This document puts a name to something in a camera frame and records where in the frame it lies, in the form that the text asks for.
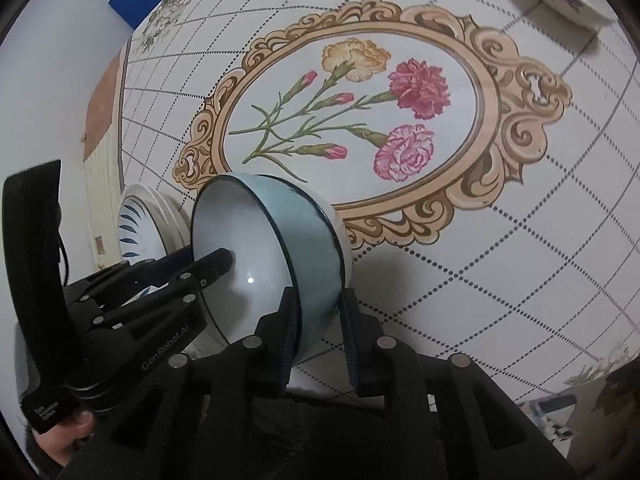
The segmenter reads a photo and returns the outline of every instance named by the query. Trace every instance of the ornate oval frame print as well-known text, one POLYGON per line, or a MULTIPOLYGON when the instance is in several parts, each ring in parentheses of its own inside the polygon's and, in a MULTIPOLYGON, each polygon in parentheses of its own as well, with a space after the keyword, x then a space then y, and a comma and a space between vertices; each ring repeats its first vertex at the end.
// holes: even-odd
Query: ornate oval frame print
MULTIPOLYGON (((542 158, 543 125, 557 121, 572 98, 559 75, 520 56, 511 38, 479 27, 470 16, 455 17, 436 6, 401 9, 391 2, 363 0, 304 16, 286 30, 255 40, 241 67, 222 77, 191 123, 191 140, 180 152, 174 179, 199 190, 213 175, 231 170, 223 152, 228 122, 243 93, 262 73, 313 42, 360 32, 397 34, 446 51, 472 82, 476 110, 464 142, 435 171, 371 198, 334 204, 355 247, 383 241, 431 244, 451 222, 455 208, 493 203, 507 181, 522 181, 524 164, 542 158)), ((303 146, 289 153, 302 148, 308 150, 303 146)))

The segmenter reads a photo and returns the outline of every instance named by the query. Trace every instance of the screw head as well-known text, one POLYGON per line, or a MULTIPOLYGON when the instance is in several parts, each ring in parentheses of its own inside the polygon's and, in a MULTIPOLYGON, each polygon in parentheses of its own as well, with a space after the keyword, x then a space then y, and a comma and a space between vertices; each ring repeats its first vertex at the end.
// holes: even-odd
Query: screw head
POLYGON ((262 339, 257 335, 250 335, 242 340, 242 346, 245 348, 258 348, 262 344, 262 339))
POLYGON ((471 359, 466 354, 453 354, 451 356, 451 363, 458 368, 466 368, 471 364, 471 359))
POLYGON ((396 346, 396 340, 388 335, 383 335, 377 339, 376 345, 380 348, 384 348, 385 350, 390 350, 396 346))
POLYGON ((182 368, 189 362, 189 358, 185 354, 176 354, 169 357, 169 366, 171 368, 182 368))

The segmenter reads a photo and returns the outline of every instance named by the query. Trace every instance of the light blue bowl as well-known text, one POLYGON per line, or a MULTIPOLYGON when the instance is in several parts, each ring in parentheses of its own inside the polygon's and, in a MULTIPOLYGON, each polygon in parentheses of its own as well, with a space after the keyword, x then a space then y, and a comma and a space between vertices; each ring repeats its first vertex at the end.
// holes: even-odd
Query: light blue bowl
POLYGON ((220 247, 234 255, 232 270, 203 292, 228 341, 254 333, 260 317, 278 309, 285 286, 294 287, 302 309, 296 359, 322 337, 337 313, 351 264, 343 255, 346 241, 325 210, 304 190, 276 177, 227 173, 202 188, 191 245, 196 260, 220 247))

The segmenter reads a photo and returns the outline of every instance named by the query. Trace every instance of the stacked plate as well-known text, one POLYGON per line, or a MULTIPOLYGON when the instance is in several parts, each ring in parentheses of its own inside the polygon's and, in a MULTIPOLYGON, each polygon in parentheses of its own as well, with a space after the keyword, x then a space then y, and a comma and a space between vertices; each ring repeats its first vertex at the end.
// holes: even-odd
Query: stacked plate
MULTIPOLYGON (((150 258, 158 260, 189 245, 190 234, 169 199, 142 184, 131 184, 122 193, 118 239, 122 259, 133 265, 150 258)), ((146 288, 138 296, 154 290, 146 288)))

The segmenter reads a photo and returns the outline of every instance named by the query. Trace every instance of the dotted grid pattern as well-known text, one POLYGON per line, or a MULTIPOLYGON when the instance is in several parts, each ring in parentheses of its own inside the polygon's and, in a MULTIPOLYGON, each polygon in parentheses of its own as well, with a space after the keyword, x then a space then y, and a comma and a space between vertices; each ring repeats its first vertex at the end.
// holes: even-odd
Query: dotted grid pattern
MULTIPOLYGON (((195 193, 171 170, 202 101, 248 45, 310 12, 350 0, 191 0, 149 52, 132 48, 125 83, 125 182, 143 182, 187 213, 195 193)), ((385 331, 421 353, 463 351, 513 398, 565 388, 616 344, 640 346, 638 62, 619 24, 599 35, 540 0, 391 0, 437 4, 499 28, 574 90, 546 127, 548 150, 491 207, 457 212, 431 246, 354 253, 352 285, 385 331)), ((140 38, 145 23, 134 34, 140 38)), ((350 392, 335 323, 293 371, 294 388, 343 402, 350 392)))

